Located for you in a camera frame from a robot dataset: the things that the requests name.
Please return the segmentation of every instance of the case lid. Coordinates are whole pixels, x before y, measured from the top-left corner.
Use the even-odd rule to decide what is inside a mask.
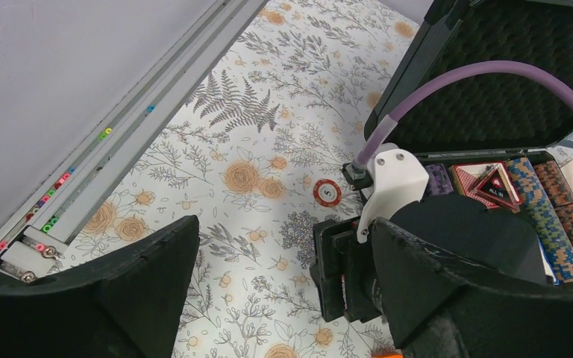
[[[529,63],[573,89],[573,1],[436,0],[390,83],[388,102],[449,70],[487,60]],[[380,116],[397,104],[386,104]],[[417,154],[495,151],[546,148],[572,131],[572,110],[546,88],[516,75],[488,74],[426,98],[389,141]]]

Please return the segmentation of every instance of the red poker chip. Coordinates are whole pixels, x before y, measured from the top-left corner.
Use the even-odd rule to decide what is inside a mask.
[[[313,196],[323,207],[335,207],[342,200],[342,190],[330,179],[321,179],[313,187]]]

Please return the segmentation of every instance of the floral tablecloth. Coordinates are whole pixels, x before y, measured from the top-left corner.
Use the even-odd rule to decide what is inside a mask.
[[[418,25],[376,0],[271,1],[71,244],[60,270],[201,221],[174,357],[370,357],[376,319],[324,322],[312,226],[358,215],[339,168]],[[341,204],[315,201],[320,179]]]

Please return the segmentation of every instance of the gray wall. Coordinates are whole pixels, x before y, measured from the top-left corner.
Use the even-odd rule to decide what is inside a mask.
[[[215,0],[0,0],[0,225]]]
[[[407,18],[418,22],[423,22],[433,0],[379,0],[386,4],[390,9],[398,11]]]

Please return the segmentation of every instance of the screw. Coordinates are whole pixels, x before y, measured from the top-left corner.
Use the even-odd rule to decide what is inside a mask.
[[[27,271],[21,276],[21,281],[25,283],[30,283],[33,280],[36,280],[36,275],[32,271]]]
[[[57,250],[54,246],[47,246],[47,248],[41,253],[43,257],[46,259],[51,259],[52,257],[56,256]]]

